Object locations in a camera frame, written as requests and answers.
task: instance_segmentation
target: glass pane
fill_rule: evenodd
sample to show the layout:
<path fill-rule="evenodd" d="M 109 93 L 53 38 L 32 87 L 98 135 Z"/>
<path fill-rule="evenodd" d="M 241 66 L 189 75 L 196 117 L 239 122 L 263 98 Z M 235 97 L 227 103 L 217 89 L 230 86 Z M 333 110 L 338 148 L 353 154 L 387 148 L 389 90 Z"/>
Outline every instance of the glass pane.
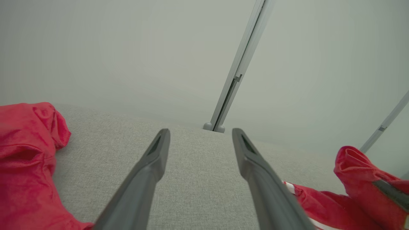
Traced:
<path fill-rule="evenodd" d="M 360 148 L 409 89 L 402 4 L 277 1 L 226 133 L 334 155 Z"/>
<path fill-rule="evenodd" d="M 371 162 L 397 177 L 409 172 L 409 106 L 406 106 L 368 150 Z"/>
<path fill-rule="evenodd" d="M 62 102 L 202 127 L 255 0 L 0 3 L 0 104 Z"/>

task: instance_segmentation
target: metal pole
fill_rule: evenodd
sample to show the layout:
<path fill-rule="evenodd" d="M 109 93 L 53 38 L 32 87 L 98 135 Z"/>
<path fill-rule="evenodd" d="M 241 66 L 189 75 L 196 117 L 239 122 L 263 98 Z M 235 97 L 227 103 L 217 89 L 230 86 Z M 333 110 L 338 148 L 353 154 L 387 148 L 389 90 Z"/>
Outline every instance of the metal pole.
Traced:
<path fill-rule="evenodd" d="M 377 130 L 372 134 L 372 136 L 365 142 L 365 144 L 361 147 L 360 151 L 366 153 L 370 147 L 378 140 L 378 138 L 383 134 L 386 128 L 391 125 L 393 120 L 399 115 L 402 109 L 408 104 L 409 102 L 409 91 L 403 96 L 400 102 L 396 105 L 396 107 L 392 110 L 392 112 L 385 118 L 382 124 L 379 126 Z"/>
<path fill-rule="evenodd" d="M 224 133 L 223 122 L 263 34 L 274 3 L 275 0 L 256 1 L 211 121 L 206 122 L 203 129 Z"/>

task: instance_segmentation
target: couch cushion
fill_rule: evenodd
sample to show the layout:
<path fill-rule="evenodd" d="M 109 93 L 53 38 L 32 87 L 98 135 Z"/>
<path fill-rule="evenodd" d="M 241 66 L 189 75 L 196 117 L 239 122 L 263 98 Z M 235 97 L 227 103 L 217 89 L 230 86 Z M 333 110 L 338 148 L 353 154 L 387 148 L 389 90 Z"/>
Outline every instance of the couch cushion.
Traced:
<path fill-rule="evenodd" d="M 258 228 L 231 135 L 56 104 L 72 132 L 53 176 L 63 205 L 94 222 L 161 128 L 171 131 L 165 175 L 148 228 Z M 344 193 L 332 172 L 336 153 L 320 155 L 253 141 L 284 180 Z"/>

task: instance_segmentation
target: gray upholstered surface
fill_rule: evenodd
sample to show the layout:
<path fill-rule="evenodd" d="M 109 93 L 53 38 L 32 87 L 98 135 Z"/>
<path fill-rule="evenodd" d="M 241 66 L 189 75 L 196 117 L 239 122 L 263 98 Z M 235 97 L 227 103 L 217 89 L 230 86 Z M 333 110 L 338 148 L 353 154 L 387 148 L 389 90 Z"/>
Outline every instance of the gray upholstered surface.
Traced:
<path fill-rule="evenodd" d="M 57 152 L 54 182 L 78 220 L 94 222 L 161 128 L 171 131 L 165 175 L 153 198 L 149 228 L 258 228 L 228 134 L 185 128 L 87 108 L 55 105 L 72 132 Z M 254 142 L 278 175 L 319 190 L 344 192 L 333 156 Z"/>

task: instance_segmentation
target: red fabric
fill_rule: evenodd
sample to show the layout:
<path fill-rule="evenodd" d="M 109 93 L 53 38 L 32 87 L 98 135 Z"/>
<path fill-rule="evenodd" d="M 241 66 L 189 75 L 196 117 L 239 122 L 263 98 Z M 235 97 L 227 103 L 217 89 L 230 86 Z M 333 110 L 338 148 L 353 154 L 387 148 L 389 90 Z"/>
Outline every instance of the red fabric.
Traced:
<path fill-rule="evenodd" d="M 67 145 L 64 118 L 46 102 L 0 106 L 2 229 L 89 229 L 61 204 L 52 181 L 55 152 Z"/>
<path fill-rule="evenodd" d="M 409 194 L 409 180 L 401 180 L 378 169 L 361 151 L 351 146 L 339 150 L 334 172 L 344 184 L 348 196 L 293 185 L 298 202 L 306 214 L 318 222 L 315 223 L 318 229 L 404 229 L 406 216 L 409 214 L 379 191 L 372 182 L 384 180 Z"/>
<path fill-rule="evenodd" d="M 350 197 L 294 185 L 306 214 L 327 226 L 343 230 L 382 230 Z"/>
<path fill-rule="evenodd" d="M 374 221 L 384 229 L 403 229 L 408 213 L 379 191 L 372 182 L 384 180 L 409 194 L 409 180 L 401 180 L 380 170 L 361 151 L 351 146 L 339 150 L 334 172 L 344 184 L 346 193 Z"/>

